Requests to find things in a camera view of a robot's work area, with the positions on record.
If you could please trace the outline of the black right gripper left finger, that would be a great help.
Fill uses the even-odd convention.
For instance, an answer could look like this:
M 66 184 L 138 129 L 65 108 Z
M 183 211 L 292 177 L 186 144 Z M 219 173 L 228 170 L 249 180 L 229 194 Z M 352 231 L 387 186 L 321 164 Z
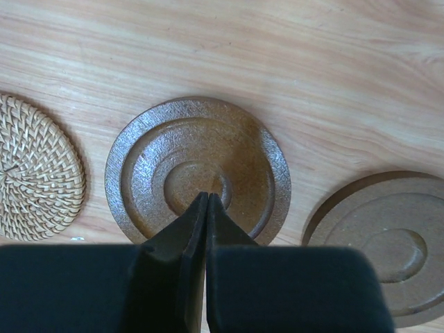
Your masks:
M 2 332 L 199 332 L 207 194 L 139 244 L 1 247 Z

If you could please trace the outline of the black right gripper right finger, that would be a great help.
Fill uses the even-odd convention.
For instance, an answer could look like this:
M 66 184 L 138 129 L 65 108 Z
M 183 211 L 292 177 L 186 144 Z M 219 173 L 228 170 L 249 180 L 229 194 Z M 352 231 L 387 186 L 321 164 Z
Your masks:
M 212 332 L 393 332 L 376 273 L 358 250 L 261 246 L 212 194 L 207 206 Z

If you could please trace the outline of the brown wooden coaster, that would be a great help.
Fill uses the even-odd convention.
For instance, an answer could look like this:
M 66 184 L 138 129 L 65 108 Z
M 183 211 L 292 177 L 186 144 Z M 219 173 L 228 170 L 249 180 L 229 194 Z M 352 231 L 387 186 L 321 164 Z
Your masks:
M 397 327 L 443 316 L 443 179 L 387 171 L 338 189 L 310 216 L 304 246 L 367 256 Z
M 105 165 L 105 194 L 133 243 L 154 237 L 201 192 L 219 195 L 257 243 L 278 235 L 291 203 L 291 175 L 258 118 L 227 101 L 189 96 L 150 108 L 119 133 Z

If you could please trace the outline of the woven rattan coaster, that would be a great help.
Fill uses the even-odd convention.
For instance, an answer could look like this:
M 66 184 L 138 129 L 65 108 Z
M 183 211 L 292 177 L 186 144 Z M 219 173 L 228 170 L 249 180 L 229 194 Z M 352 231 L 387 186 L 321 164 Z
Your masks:
M 81 160 L 36 107 L 1 95 L 1 236 L 48 239 L 69 227 L 85 197 Z

